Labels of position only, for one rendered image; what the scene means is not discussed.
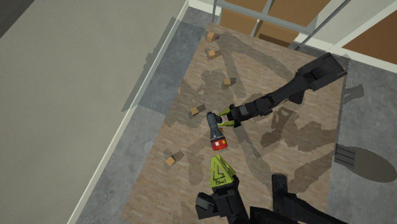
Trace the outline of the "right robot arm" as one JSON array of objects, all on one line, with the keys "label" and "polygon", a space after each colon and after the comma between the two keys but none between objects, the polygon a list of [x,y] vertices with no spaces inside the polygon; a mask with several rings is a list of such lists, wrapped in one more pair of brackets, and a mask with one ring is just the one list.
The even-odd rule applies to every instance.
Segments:
[{"label": "right robot arm", "polygon": [[289,101],[301,104],[305,90],[316,91],[347,75],[347,72],[344,72],[345,70],[330,52],[307,63],[297,71],[290,82],[275,92],[262,96],[253,102],[245,103],[245,105],[236,106],[235,109],[240,122],[258,115],[266,116],[272,113],[272,108],[288,97]]}]

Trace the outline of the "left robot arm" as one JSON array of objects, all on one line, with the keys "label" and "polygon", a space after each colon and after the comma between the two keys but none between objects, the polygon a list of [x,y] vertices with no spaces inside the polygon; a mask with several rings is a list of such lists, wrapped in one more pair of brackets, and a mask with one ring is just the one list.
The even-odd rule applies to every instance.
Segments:
[{"label": "left robot arm", "polygon": [[250,219],[244,210],[233,215],[227,197],[213,200],[211,195],[199,192],[196,198],[198,219],[214,216],[227,217],[229,224],[348,224],[325,214],[306,201],[297,198],[296,194],[288,193],[287,177],[272,175],[273,211],[250,206]]}]

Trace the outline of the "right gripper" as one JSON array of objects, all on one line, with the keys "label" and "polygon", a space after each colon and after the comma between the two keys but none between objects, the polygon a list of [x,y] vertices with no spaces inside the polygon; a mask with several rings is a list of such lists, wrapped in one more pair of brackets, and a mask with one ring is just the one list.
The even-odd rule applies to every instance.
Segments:
[{"label": "right gripper", "polygon": [[[234,128],[236,128],[241,125],[234,104],[231,104],[230,107],[223,110],[217,116],[223,116],[223,115],[227,115],[229,121],[217,124],[218,126],[226,126],[226,127],[234,126]],[[223,124],[229,124],[229,125],[223,125]]]}]

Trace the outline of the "small tan block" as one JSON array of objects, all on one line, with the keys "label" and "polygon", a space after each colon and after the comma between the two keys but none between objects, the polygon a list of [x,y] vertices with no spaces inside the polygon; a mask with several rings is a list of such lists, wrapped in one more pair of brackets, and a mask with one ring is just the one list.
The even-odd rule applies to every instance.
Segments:
[{"label": "small tan block", "polygon": [[190,111],[191,111],[193,116],[199,113],[196,107],[190,109]]},{"label": "small tan block", "polygon": [[176,160],[175,160],[172,156],[170,156],[165,162],[166,162],[169,166],[171,166],[175,161],[176,161]]},{"label": "small tan block", "polygon": [[214,52],[214,50],[208,51],[208,58],[209,58],[209,59],[215,58],[215,52]]},{"label": "small tan block", "polygon": [[230,79],[224,79],[223,80],[223,86],[224,87],[229,87],[230,86]]},{"label": "small tan block", "polygon": [[214,34],[209,32],[208,35],[207,35],[207,41],[212,42],[213,37],[214,37]]}]

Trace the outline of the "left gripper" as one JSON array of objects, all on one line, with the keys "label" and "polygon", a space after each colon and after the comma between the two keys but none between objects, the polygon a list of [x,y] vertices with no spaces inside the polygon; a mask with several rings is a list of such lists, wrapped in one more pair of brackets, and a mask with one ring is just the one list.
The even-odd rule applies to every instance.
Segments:
[{"label": "left gripper", "polygon": [[[218,166],[223,173],[219,173]],[[227,200],[233,213],[229,217],[236,216],[244,210],[238,185],[239,179],[236,176],[235,170],[219,154],[211,157],[210,188],[213,190],[213,194],[211,195],[213,200],[228,196]]]}]

